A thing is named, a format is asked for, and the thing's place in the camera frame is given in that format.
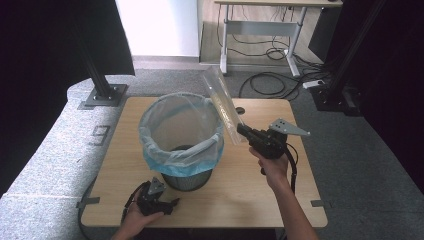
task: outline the white wall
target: white wall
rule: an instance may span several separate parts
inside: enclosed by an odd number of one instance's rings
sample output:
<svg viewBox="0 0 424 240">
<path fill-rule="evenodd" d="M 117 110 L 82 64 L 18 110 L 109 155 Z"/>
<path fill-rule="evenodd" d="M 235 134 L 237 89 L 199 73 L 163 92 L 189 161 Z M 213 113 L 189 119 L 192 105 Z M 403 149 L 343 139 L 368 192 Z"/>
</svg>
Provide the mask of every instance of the white wall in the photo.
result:
<svg viewBox="0 0 424 240">
<path fill-rule="evenodd" d="M 133 56 L 199 57 L 197 0 L 116 0 L 116 4 Z"/>
</svg>

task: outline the desk leg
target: desk leg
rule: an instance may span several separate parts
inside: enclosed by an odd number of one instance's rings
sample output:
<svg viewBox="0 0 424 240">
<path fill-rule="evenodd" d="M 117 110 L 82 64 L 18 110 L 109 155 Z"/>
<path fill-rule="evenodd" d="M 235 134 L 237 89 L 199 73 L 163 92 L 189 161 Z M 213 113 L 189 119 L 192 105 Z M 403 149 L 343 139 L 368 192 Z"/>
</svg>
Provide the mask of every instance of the desk leg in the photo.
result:
<svg viewBox="0 0 424 240">
<path fill-rule="evenodd" d="M 305 15 L 306 15 L 306 10 L 307 10 L 306 7 L 302 7 L 302 11 L 300 12 L 300 17 L 297 22 L 293 39 L 290 42 L 289 49 L 284 51 L 284 53 L 286 54 L 287 62 L 289 63 L 290 69 L 294 77 L 300 76 L 299 70 L 297 69 L 296 63 L 294 62 L 293 51 L 294 51 L 294 48 L 296 47 L 297 40 L 299 39 L 300 30 L 302 29 L 303 20 L 305 19 Z"/>
<path fill-rule="evenodd" d="M 222 34 L 222 48 L 221 48 L 221 62 L 219 64 L 221 72 L 227 73 L 227 25 L 228 25 L 228 10 L 229 5 L 225 5 L 225 17 L 224 17 L 224 32 Z"/>
</svg>

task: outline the desk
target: desk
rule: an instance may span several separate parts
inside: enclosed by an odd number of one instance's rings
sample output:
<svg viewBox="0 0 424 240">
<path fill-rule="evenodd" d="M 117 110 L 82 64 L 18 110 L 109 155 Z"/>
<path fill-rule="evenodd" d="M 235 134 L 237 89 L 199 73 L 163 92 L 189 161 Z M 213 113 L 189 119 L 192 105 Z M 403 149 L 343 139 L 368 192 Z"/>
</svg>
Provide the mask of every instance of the desk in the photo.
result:
<svg viewBox="0 0 424 240">
<path fill-rule="evenodd" d="M 156 100 L 153 97 L 129 98 L 119 119 L 103 165 L 90 197 L 100 203 L 87 205 L 82 223 L 86 226 L 119 226 L 123 206 L 142 182 L 153 176 L 163 182 L 160 173 L 148 169 L 142 157 L 138 123 L 143 112 Z M 267 129 L 278 117 L 295 124 L 290 104 L 282 99 L 233 99 L 235 106 L 245 108 L 242 119 L 257 129 Z M 164 200 L 180 197 L 171 216 L 165 216 L 149 227 L 282 227 L 277 201 L 266 179 L 260 174 L 257 159 L 248 152 L 248 143 L 232 145 L 227 133 L 222 158 L 209 181 L 193 192 L 167 188 Z M 320 196 L 298 136 L 288 142 L 299 153 L 296 196 L 313 227 L 324 227 L 327 217 L 322 207 L 312 207 Z"/>
<path fill-rule="evenodd" d="M 302 29 L 308 7 L 341 7 L 341 0 L 330 2 L 328 0 L 215 0 L 215 3 L 226 5 L 224 17 L 224 32 L 221 48 L 220 68 L 227 73 L 227 34 L 237 35 L 263 35 L 263 36 L 287 36 L 291 37 L 290 45 L 286 54 L 287 62 L 293 76 L 300 76 L 296 63 L 293 59 L 293 51 Z M 228 19 L 229 5 L 256 5 L 256 6 L 289 6 L 302 7 L 297 22 L 254 22 L 233 21 Z"/>
</svg>

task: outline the trash can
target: trash can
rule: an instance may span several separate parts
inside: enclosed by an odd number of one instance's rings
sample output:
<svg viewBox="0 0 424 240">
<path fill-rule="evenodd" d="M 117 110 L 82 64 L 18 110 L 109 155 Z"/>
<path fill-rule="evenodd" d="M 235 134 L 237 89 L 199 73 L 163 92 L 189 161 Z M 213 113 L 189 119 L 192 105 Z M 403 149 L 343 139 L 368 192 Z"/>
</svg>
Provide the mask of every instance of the trash can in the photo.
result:
<svg viewBox="0 0 424 240">
<path fill-rule="evenodd" d="M 224 148 L 223 124 L 212 101 L 192 93 L 158 98 L 141 117 L 139 136 L 150 169 L 180 191 L 206 184 Z"/>
</svg>

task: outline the gray fabric surface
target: gray fabric surface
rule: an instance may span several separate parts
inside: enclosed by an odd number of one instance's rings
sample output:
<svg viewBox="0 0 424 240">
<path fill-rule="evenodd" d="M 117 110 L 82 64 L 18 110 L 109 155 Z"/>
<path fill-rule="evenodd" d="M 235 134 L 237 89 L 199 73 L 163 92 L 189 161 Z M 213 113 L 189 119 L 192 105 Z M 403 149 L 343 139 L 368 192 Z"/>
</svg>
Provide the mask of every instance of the gray fabric surface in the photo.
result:
<svg viewBox="0 0 424 240">
<path fill-rule="evenodd" d="M 68 103 L 43 144 L 0 200 L 1 239 L 82 239 L 76 203 L 97 175 L 119 116 L 130 96 L 185 91 L 207 96 L 200 70 L 137 70 L 136 77 L 108 76 L 129 85 L 116 108 L 78 110 L 93 88 L 90 80 L 68 90 Z M 236 97 L 252 72 L 231 72 L 226 81 Z M 257 80 L 258 88 L 281 83 Z M 293 87 L 294 82 L 287 81 Z M 264 98 L 246 87 L 246 98 Z M 424 196 L 396 157 L 361 117 L 318 112 L 308 91 L 291 101 L 318 190 L 325 202 L 327 227 L 321 239 L 424 239 Z M 103 145 L 96 126 L 109 126 Z M 92 239 L 116 229 L 84 228 Z"/>
</svg>

